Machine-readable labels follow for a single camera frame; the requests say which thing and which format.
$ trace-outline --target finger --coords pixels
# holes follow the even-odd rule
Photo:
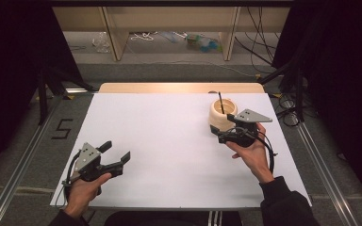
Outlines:
[[[107,172],[107,173],[101,175],[98,179],[96,179],[95,183],[97,184],[97,186],[101,186],[106,181],[108,181],[110,178],[111,178],[111,173]]]
[[[237,154],[237,153],[234,153],[233,155],[232,155],[232,158],[239,158],[240,156],[239,156],[239,154]]]

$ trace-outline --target cable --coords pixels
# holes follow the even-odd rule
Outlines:
[[[70,47],[70,51],[73,51],[73,50],[82,50],[82,49],[86,49],[87,46],[85,45],[69,45]]]
[[[154,40],[154,38],[151,36],[151,33],[148,32],[148,33],[145,33],[145,32],[142,32],[142,36],[138,35],[137,33],[134,33],[134,37],[131,37],[130,38],[131,40],[134,40],[134,39],[141,39],[141,40]]]
[[[238,39],[237,37],[235,37],[235,40],[242,46],[242,48],[244,48],[245,50],[249,51],[251,54],[255,55],[256,57],[259,57],[261,60],[263,60],[264,62],[268,63],[268,64],[272,64],[271,62],[269,62],[267,59],[265,59],[264,57],[262,57],[261,55],[255,53],[253,50],[249,49],[248,47],[246,47],[245,45],[243,45]]]
[[[272,55],[272,53],[271,53],[271,51],[270,51],[270,49],[269,49],[269,47],[268,47],[268,45],[266,43],[266,39],[264,38],[263,23],[262,23],[262,20],[261,20],[263,8],[262,7],[259,8],[259,22],[258,22],[258,24],[256,24],[255,19],[254,19],[253,15],[252,15],[251,11],[249,10],[249,7],[247,7],[247,9],[248,9],[249,15],[250,15],[250,17],[252,19],[252,22],[254,23],[255,30],[256,30],[254,46],[252,47],[252,49],[254,49],[254,47],[255,47],[256,40],[257,40],[257,35],[258,35],[263,40],[264,45],[266,46],[267,54],[269,55],[269,58],[272,60],[273,55]]]
[[[248,76],[248,77],[255,77],[254,75],[252,74],[248,74],[248,73],[242,73],[238,70],[235,70],[233,68],[228,68],[228,67],[225,67],[225,66],[222,66],[222,65],[218,65],[218,64],[215,64],[215,63],[212,63],[212,62],[208,62],[208,61],[202,61],[202,60],[198,60],[198,61],[191,61],[191,60],[176,60],[176,61],[168,61],[168,62],[164,62],[164,61],[158,61],[158,62],[145,62],[145,61],[142,61],[140,60],[137,56],[135,56],[135,52],[128,46],[128,44],[125,44],[125,46],[128,48],[128,50],[134,54],[134,57],[141,63],[141,64],[175,64],[175,63],[207,63],[207,64],[210,64],[210,65],[214,65],[214,66],[217,66],[219,68],[223,68],[223,69],[226,69],[226,70],[230,70],[230,71],[233,71],[233,72],[236,72],[236,73],[240,73],[242,75],[245,75],[245,76]]]
[[[248,37],[249,40],[254,41],[251,37],[248,36],[247,32],[245,32],[245,36]],[[274,46],[266,45],[266,44],[263,44],[263,43],[260,43],[260,42],[256,42],[256,44],[267,46],[267,47],[272,48],[272,49],[276,49],[276,47],[274,47]]]

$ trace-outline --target black cable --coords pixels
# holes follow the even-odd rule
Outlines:
[[[70,51],[87,49],[87,46],[85,46],[85,45],[69,45],[69,47],[70,47]]]
[[[249,16],[251,17],[252,22],[254,23],[254,26],[255,26],[255,30],[256,30],[254,46],[255,46],[255,43],[256,43],[257,35],[258,35],[263,40],[263,42],[264,42],[264,44],[266,46],[267,54],[269,55],[269,58],[272,60],[273,56],[272,56],[272,53],[271,53],[270,49],[268,48],[268,45],[266,43],[266,39],[264,38],[263,23],[261,21],[263,8],[259,8],[259,12],[258,12],[259,13],[259,22],[258,22],[258,25],[256,24],[255,19],[254,19],[253,15],[252,15],[251,11],[249,10],[249,8],[247,8],[247,9],[248,9]]]
[[[248,36],[247,32],[245,32],[245,36],[246,36],[249,40],[254,41],[251,37]],[[260,43],[260,42],[256,42],[256,44],[266,46],[266,44],[263,44],[263,43]],[[270,45],[267,45],[267,47],[272,48],[272,49],[276,49],[276,47],[270,46]]]
[[[264,37],[263,23],[261,20],[261,18],[263,16],[263,7],[259,8],[258,16],[259,16],[258,32],[259,32],[259,34],[261,34],[260,38],[263,40],[264,45],[266,46],[266,50],[267,50],[267,54],[269,55],[269,58],[271,59],[271,61],[273,61],[274,56],[272,55],[272,52],[269,49],[269,45],[266,43],[266,38]]]
[[[237,37],[235,37],[235,40],[242,46],[242,48],[244,48],[245,50],[249,51],[251,54],[255,55],[256,57],[259,57],[261,60],[265,61],[266,63],[268,63],[269,65],[271,65],[272,63],[269,62],[267,59],[263,58],[262,56],[260,56],[259,54],[255,53],[253,50],[249,49],[248,47],[246,47],[245,45],[243,45],[238,39]]]

